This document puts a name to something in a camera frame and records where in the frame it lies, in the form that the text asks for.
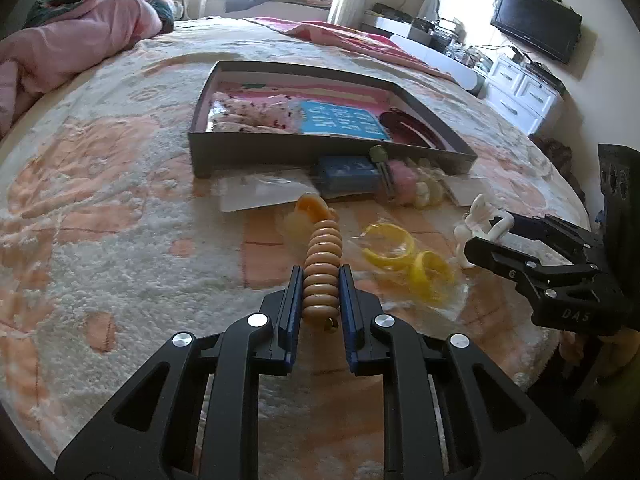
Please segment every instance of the pink blanket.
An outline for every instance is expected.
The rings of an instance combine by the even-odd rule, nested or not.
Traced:
[[[75,19],[25,28],[0,41],[0,139],[43,94],[162,28],[145,0],[94,3]]]
[[[367,34],[327,22],[290,22],[278,18],[245,18],[245,20],[300,40],[311,41],[311,43],[319,45],[339,46],[344,50],[365,54],[380,61],[413,68],[455,82],[451,74],[441,72],[417,57],[411,56],[384,36]]]

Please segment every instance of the drawer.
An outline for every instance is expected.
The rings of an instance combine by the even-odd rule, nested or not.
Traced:
[[[517,97],[520,102],[542,116],[549,113],[557,99],[556,94],[529,76],[525,76]]]
[[[524,72],[511,66],[505,60],[498,58],[498,61],[496,61],[491,68],[489,78],[493,79],[496,84],[507,93],[515,95],[524,78]]]
[[[484,85],[484,102],[527,135],[535,133],[542,124],[542,117],[514,101],[493,83]]]

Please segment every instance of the bed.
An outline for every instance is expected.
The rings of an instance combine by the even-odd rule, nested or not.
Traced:
[[[186,132],[200,90],[215,62],[241,59],[393,81],[474,149],[470,174],[486,179],[497,206],[589,227],[540,150],[455,83],[243,20],[177,23],[42,98],[0,146],[0,396],[49,468],[171,335],[222,332],[281,288],[296,263],[278,229],[286,207],[222,214],[215,179],[191,174]],[[335,207],[345,237],[388,218],[447,257],[464,212],[450,202],[425,211],[373,201]],[[558,263],[542,245],[509,243]],[[403,301],[365,270],[356,279],[424,333],[469,334],[522,388],[558,344],[555,330],[530,323],[513,283],[484,270],[468,274],[464,301],[449,315]],[[338,358],[301,338],[294,373],[262,382],[262,476],[377,478],[381,381],[353,377],[346,363],[329,370]]]

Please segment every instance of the white dresser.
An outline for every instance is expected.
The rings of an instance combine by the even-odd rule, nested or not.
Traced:
[[[549,131],[562,114],[558,91],[504,56],[492,66],[478,98],[527,135]]]

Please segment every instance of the blue card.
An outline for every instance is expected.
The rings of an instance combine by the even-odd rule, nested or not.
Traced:
[[[300,105],[305,113],[302,123],[302,132],[305,134],[339,134],[389,140],[378,119],[366,110],[316,101],[302,101]]]

